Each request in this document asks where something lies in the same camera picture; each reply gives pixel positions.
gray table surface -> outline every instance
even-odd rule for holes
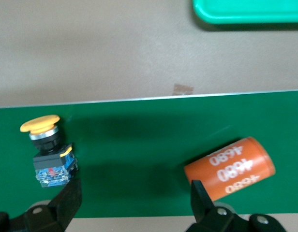
[[[0,0],[0,106],[298,89],[298,30],[208,28],[190,0]]]

yellow button cap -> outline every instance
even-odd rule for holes
[[[32,119],[26,123],[23,123],[20,127],[21,132],[30,131],[31,134],[41,134],[49,130],[54,129],[55,123],[60,120],[58,115],[46,115]]]

orange cylinder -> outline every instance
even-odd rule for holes
[[[202,181],[212,201],[275,174],[266,150],[254,138],[239,140],[184,167],[190,181]]]

yellow mushroom button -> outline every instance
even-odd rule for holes
[[[20,127],[21,132],[30,131],[31,134],[41,134],[54,129],[55,123],[60,120],[58,115],[46,115],[32,119],[23,123]]]

metal screw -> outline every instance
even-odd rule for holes
[[[33,209],[33,211],[32,211],[32,213],[33,214],[38,214],[38,213],[40,213],[40,212],[42,212],[42,208],[41,207],[38,207],[38,208],[36,208],[36,209]]]
[[[268,224],[268,220],[264,216],[257,216],[256,219],[262,224]]]
[[[223,216],[227,215],[227,211],[223,208],[218,208],[217,212],[218,212],[218,214],[223,215]]]

